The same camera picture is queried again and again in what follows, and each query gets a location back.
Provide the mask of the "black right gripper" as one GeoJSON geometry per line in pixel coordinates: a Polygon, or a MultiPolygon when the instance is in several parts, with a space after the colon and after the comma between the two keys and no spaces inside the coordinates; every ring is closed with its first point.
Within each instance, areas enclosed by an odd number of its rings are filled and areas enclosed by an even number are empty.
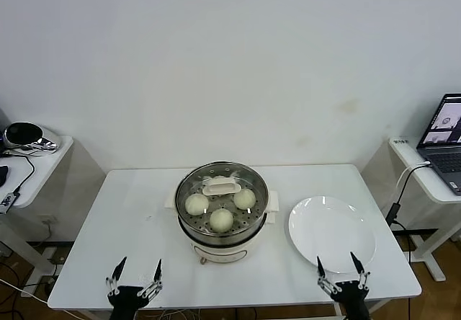
{"type": "Polygon", "coordinates": [[[351,320],[368,320],[370,313],[365,305],[365,298],[369,293],[367,286],[370,272],[364,269],[362,262],[353,252],[350,252],[353,264],[359,275],[358,280],[332,283],[327,277],[319,256],[316,257],[318,286],[331,298],[342,305],[346,311],[346,317],[351,320]]]}

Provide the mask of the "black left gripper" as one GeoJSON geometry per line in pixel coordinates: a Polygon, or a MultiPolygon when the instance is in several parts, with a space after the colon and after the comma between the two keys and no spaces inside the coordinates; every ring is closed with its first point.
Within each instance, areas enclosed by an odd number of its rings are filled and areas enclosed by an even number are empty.
{"type": "Polygon", "coordinates": [[[126,260],[127,257],[123,257],[121,262],[114,268],[112,274],[105,278],[108,288],[107,298],[113,307],[109,320],[133,320],[137,311],[145,306],[144,298],[155,298],[163,289],[161,282],[162,259],[158,261],[153,279],[146,287],[125,285],[118,287],[118,281],[126,260]]]}

